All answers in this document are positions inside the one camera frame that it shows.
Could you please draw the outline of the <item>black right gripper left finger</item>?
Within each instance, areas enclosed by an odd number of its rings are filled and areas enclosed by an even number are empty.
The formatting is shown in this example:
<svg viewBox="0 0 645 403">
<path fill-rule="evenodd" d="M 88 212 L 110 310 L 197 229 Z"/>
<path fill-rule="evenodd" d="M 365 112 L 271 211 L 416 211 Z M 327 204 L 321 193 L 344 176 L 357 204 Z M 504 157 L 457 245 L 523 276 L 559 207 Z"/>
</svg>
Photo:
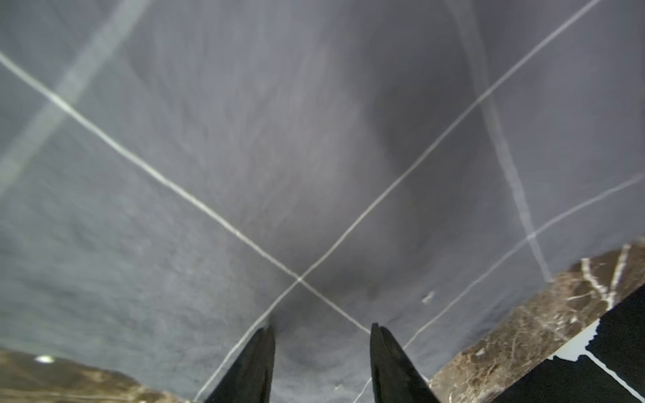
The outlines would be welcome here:
<svg viewBox="0 0 645 403">
<path fill-rule="evenodd" d="M 258 329 L 233 362 L 207 403 L 265 403 L 270 401 L 275 365 L 275 332 Z"/>
</svg>

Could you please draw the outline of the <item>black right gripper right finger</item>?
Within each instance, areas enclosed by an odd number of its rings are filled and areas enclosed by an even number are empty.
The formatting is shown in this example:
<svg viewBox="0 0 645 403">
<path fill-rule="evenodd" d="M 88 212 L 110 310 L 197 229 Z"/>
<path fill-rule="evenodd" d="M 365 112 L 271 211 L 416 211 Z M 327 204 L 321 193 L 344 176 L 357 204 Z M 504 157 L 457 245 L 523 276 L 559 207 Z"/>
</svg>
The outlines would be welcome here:
<svg viewBox="0 0 645 403">
<path fill-rule="evenodd" d="M 377 403 L 439 403 L 393 334 L 371 326 L 371 380 Z"/>
</svg>

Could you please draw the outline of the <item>grey checked pillowcase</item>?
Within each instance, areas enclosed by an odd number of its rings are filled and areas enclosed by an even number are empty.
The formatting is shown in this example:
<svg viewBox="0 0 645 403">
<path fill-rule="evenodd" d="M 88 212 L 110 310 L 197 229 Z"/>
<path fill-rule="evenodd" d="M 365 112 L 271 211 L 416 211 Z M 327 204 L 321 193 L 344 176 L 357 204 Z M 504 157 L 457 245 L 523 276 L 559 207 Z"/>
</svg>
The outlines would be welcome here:
<svg viewBox="0 0 645 403">
<path fill-rule="evenodd" d="M 363 402 L 643 235 L 641 1 L 1 4 L 5 349 Z"/>
</svg>

